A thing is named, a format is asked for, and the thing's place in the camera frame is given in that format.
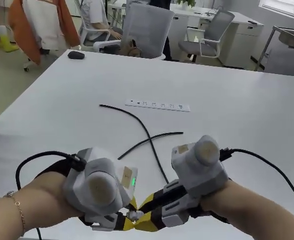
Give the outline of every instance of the hand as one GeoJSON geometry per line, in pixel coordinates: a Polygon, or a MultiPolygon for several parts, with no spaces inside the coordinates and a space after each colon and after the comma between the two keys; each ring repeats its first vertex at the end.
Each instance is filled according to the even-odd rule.
{"type": "Polygon", "coordinates": [[[117,33],[116,31],[114,31],[114,30],[110,30],[110,34],[114,37],[114,38],[116,38],[117,40],[121,40],[121,38],[122,38],[122,35],[120,34],[120,33],[117,33]]]}
{"type": "Polygon", "coordinates": [[[14,194],[24,214],[26,230],[46,228],[83,215],[65,199],[62,185],[66,177],[48,172],[14,194]]]}

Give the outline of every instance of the floor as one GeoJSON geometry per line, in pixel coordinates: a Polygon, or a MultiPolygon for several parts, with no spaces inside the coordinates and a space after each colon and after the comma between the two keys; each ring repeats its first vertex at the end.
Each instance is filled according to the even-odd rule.
{"type": "MultiPolygon", "coordinates": [[[[76,27],[80,26],[80,19],[74,18],[76,27]]],[[[47,61],[41,67],[31,67],[30,72],[24,72],[23,64],[26,56],[21,51],[4,53],[0,50],[0,114],[10,106],[50,65],[52,61],[47,61]]],[[[187,56],[183,62],[192,63],[187,56]]],[[[199,57],[195,64],[221,67],[217,59],[207,59],[199,57]]],[[[255,64],[252,62],[249,70],[253,70],[255,64]]]]}

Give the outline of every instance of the table surface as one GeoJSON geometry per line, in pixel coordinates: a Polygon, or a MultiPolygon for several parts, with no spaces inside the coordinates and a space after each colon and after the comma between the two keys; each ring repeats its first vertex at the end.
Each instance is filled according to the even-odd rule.
{"type": "MultiPolygon", "coordinates": [[[[125,0],[118,0],[113,4],[109,4],[110,7],[114,8],[114,9],[126,9],[126,7],[122,6],[123,4],[125,4],[126,1],[125,0]]],[[[187,10],[182,10],[181,6],[178,4],[170,4],[170,10],[173,11],[175,14],[177,15],[181,15],[181,16],[188,16],[188,17],[198,17],[201,19],[207,19],[207,20],[211,20],[213,19],[214,16],[208,16],[206,13],[212,9],[210,8],[204,8],[204,7],[193,7],[193,8],[188,8],[187,10]]],[[[235,18],[233,19],[233,23],[235,24],[246,24],[246,25],[252,25],[251,23],[249,23],[248,21],[253,21],[255,23],[257,23],[258,26],[263,26],[262,23],[257,22],[256,20],[253,20],[247,16],[244,16],[243,14],[239,13],[239,12],[235,12],[232,11],[231,13],[233,13],[235,15],[235,18]]]]}
{"type": "MultiPolygon", "coordinates": [[[[221,67],[84,52],[84,60],[64,53],[0,116],[0,196],[16,188],[15,169],[27,157],[49,150],[76,153],[99,146],[116,157],[146,139],[139,123],[99,104],[137,115],[151,135],[183,131],[154,140],[168,179],[171,149],[211,135],[221,148],[261,154],[294,184],[294,77],[221,67]],[[126,99],[189,104],[191,112],[125,106],[126,99]]],[[[43,157],[27,164],[21,184],[58,160],[43,157]]],[[[138,167],[138,204],[165,184],[149,144],[122,161],[138,167]]],[[[257,158],[235,153],[224,162],[236,182],[274,200],[294,214],[294,194],[283,178],[257,158]]],[[[251,240],[212,217],[149,233],[91,231],[78,219],[41,230],[44,239],[230,239],[251,240]]],[[[32,230],[26,237],[36,237],[32,230]]]]}

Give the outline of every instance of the potted plant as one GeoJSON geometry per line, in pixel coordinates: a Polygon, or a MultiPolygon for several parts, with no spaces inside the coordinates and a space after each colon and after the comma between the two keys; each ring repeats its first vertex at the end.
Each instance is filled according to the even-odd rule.
{"type": "Polygon", "coordinates": [[[177,3],[181,6],[181,9],[186,10],[188,7],[193,8],[196,5],[196,1],[195,0],[177,0],[177,3]]]}

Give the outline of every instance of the label sticker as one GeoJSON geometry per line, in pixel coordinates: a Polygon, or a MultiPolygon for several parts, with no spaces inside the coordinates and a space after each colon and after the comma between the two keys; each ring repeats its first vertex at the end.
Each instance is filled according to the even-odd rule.
{"type": "Polygon", "coordinates": [[[129,189],[131,184],[131,176],[132,176],[132,170],[125,166],[123,170],[121,185],[123,185],[125,188],[129,189]]]}
{"type": "Polygon", "coordinates": [[[188,149],[188,145],[182,145],[182,146],[178,146],[178,150],[179,150],[179,154],[183,154],[184,152],[186,152],[188,149]]]}

